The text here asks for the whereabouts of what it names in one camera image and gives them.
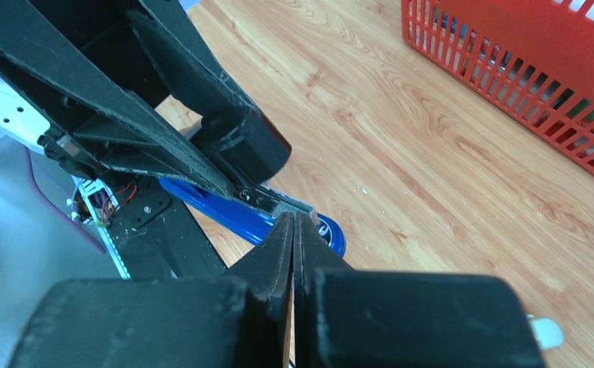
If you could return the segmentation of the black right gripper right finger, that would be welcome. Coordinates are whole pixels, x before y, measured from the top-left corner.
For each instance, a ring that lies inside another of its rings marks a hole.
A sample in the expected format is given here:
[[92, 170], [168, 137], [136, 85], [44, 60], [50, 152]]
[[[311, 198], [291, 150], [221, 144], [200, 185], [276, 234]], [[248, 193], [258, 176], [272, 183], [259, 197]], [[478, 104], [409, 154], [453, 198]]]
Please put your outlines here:
[[525, 310], [484, 274], [360, 271], [294, 219], [299, 367], [543, 367]]

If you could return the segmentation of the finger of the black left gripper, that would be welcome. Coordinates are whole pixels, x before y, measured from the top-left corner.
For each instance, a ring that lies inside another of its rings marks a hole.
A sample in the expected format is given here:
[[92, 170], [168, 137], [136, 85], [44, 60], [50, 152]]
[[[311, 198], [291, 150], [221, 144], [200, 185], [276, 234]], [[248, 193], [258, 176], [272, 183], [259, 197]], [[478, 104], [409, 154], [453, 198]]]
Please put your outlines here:
[[156, 111], [172, 97], [200, 135], [236, 118], [236, 83], [178, 1], [0, 1], [0, 77], [50, 124], [45, 147], [90, 179], [185, 180], [228, 198], [234, 180]]
[[220, 65], [178, 1], [136, 1], [126, 16], [170, 94], [207, 124], [256, 117], [256, 104]]

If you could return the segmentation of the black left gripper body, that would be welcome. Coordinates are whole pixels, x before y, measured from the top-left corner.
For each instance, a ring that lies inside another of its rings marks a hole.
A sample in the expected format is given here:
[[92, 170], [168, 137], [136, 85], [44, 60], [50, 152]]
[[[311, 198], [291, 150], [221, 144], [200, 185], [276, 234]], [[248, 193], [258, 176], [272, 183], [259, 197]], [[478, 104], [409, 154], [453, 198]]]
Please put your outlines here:
[[32, 2], [40, 40], [64, 60], [38, 76], [83, 113], [64, 129], [105, 168], [203, 183], [205, 156], [156, 112], [172, 95], [126, 16], [135, 2]]

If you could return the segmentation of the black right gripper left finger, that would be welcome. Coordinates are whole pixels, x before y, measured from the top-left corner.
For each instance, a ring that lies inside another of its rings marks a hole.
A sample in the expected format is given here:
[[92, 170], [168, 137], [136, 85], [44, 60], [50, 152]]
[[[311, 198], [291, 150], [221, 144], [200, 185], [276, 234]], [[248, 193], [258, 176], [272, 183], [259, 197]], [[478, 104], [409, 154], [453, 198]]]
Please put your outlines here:
[[214, 278], [55, 284], [9, 366], [286, 367], [294, 220]]

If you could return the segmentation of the blue and black stapler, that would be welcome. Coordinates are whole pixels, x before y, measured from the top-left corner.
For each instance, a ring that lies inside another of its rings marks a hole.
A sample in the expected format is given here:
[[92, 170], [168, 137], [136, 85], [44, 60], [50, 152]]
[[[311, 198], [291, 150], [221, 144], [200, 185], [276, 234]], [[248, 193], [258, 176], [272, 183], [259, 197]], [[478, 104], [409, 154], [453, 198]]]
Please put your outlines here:
[[[270, 188], [267, 181], [285, 166], [291, 145], [258, 109], [256, 117], [238, 124], [232, 118], [222, 118], [208, 125], [202, 118], [189, 140], [231, 181], [230, 198], [180, 179], [161, 178], [161, 186], [245, 241], [259, 245], [278, 218], [271, 215], [275, 202], [267, 194], [277, 190]], [[311, 218], [320, 237], [344, 256], [343, 230], [330, 217], [314, 210]]]

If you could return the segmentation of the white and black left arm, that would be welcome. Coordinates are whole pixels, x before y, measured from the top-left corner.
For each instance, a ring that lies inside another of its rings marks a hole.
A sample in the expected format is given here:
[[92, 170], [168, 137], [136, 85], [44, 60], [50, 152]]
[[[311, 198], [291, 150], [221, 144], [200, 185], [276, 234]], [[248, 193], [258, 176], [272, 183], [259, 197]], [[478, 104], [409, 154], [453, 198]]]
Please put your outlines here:
[[0, 1], [0, 123], [112, 187], [264, 181], [263, 115], [179, 1]]

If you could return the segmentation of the grey and white stapler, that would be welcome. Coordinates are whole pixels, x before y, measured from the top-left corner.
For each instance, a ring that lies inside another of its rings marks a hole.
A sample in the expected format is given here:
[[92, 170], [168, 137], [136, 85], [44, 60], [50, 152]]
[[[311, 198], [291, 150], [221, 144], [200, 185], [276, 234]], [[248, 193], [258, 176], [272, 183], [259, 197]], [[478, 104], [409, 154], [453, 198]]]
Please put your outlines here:
[[563, 345], [564, 332], [554, 319], [528, 314], [527, 320], [541, 350], [552, 350]]

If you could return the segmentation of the red plastic shopping basket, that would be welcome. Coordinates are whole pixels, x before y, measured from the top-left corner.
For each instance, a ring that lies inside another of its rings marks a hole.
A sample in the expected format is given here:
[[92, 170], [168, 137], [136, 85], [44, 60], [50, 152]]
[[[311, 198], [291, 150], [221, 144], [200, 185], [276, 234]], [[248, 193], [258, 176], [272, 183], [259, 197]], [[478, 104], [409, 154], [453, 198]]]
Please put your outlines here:
[[594, 1], [403, 1], [405, 42], [594, 175]]

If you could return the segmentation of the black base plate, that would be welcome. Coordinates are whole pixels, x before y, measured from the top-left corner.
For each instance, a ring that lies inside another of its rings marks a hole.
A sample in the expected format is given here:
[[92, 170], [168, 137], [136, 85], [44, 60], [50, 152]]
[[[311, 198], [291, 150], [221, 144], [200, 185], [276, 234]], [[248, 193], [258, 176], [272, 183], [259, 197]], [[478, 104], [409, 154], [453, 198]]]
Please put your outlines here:
[[226, 269], [184, 202], [157, 179], [135, 179], [115, 200], [118, 206], [108, 218], [107, 233], [121, 278], [208, 278]]

